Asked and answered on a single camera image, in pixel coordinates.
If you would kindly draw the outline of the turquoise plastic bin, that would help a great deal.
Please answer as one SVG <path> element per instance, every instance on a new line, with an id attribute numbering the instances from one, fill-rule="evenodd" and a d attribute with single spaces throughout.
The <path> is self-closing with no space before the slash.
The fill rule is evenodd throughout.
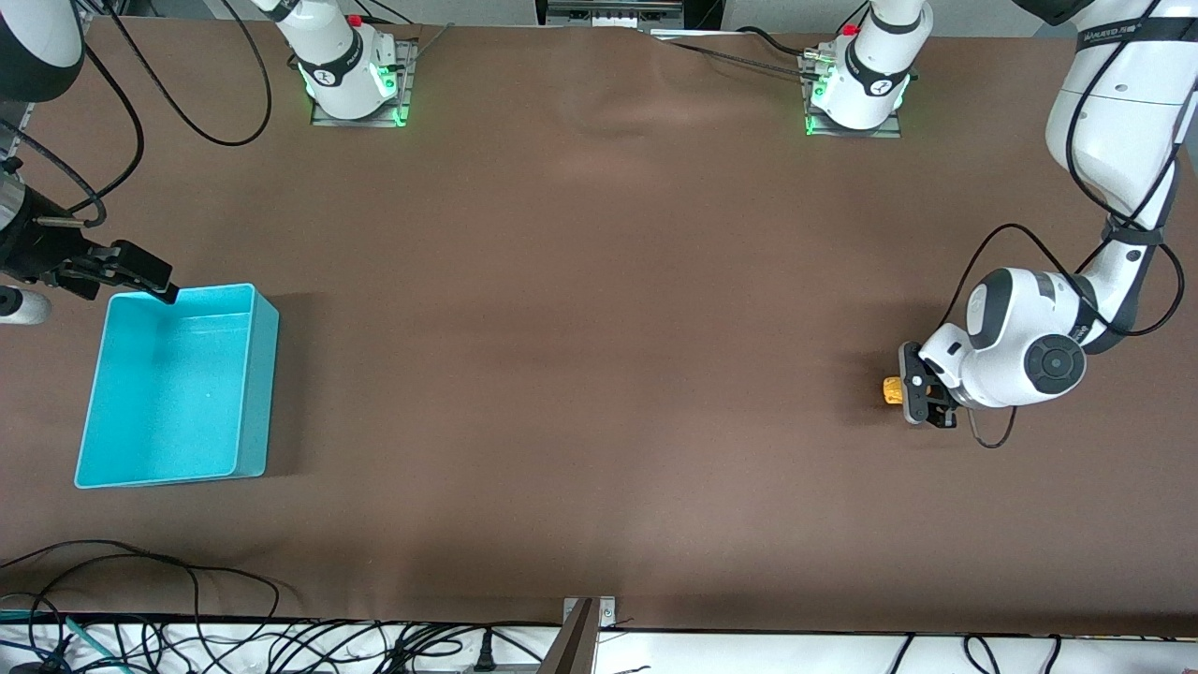
<path id="1" fill-rule="evenodd" d="M 280 328 L 253 285 L 111 296 L 74 486 L 262 476 Z"/>

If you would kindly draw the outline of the brown table cover sheet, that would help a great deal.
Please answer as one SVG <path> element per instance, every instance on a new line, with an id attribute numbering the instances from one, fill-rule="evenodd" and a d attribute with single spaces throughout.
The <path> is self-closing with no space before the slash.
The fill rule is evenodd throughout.
<path id="1" fill-rule="evenodd" d="M 317 128 L 253 34 L 272 121 L 218 148 L 95 22 L 147 146 L 93 235 L 278 308 L 270 469 L 77 488 L 105 300 L 52 291 L 0 329 L 0 560 L 120 540 L 270 576 L 288 617 L 1198 631 L 1192 170 L 1180 311 L 1005 447 L 881 394 L 992 227 L 1099 242 L 1043 142 L 1073 42 L 933 40 L 902 136 L 847 139 L 795 81 L 621 29 L 419 28 L 406 127 Z"/>

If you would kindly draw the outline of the dark aluminium beam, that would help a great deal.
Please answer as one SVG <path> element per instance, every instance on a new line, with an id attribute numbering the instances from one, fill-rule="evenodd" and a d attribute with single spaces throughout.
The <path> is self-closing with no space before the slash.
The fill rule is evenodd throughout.
<path id="1" fill-rule="evenodd" d="M 575 599 L 536 674 L 593 674 L 603 600 Z"/>

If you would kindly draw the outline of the grey power strip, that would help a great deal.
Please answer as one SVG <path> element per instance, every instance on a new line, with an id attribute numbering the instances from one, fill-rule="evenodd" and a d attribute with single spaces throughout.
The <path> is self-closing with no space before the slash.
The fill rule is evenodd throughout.
<path id="1" fill-rule="evenodd" d="M 683 0 L 536 0 L 544 26 L 680 30 L 684 10 Z"/>

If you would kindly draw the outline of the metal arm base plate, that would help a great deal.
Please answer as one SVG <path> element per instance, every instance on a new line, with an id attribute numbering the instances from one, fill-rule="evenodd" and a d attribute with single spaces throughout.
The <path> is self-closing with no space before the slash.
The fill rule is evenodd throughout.
<path id="1" fill-rule="evenodd" d="M 407 125 L 415 89 L 415 41 L 389 36 L 373 38 L 371 54 L 332 89 L 302 73 L 311 99 L 309 125 L 347 128 L 403 128 Z"/>
<path id="2" fill-rule="evenodd" d="M 804 50 L 800 73 L 805 132 L 809 136 L 898 138 L 898 107 L 910 73 L 867 77 L 858 81 L 842 47 L 823 42 Z"/>

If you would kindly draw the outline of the metal mounting bracket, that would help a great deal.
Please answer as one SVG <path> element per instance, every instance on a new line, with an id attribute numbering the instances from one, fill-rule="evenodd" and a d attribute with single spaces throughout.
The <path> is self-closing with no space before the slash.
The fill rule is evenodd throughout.
<path id="1" fill-rule="evenodd" d="M 582 597 L 577 596 L 565 597 L 563 601 L 563 623 L 569 619 L 569 615 L 581 600 Z M 595 611 L 599 613 L 599 629 L 607 630 L 612 627 L 618 617 L 617 599 L 611 596 L 611 594 L 607 594 L 606 596 L 594 597 L 593 600 L 595 603 Z"/>

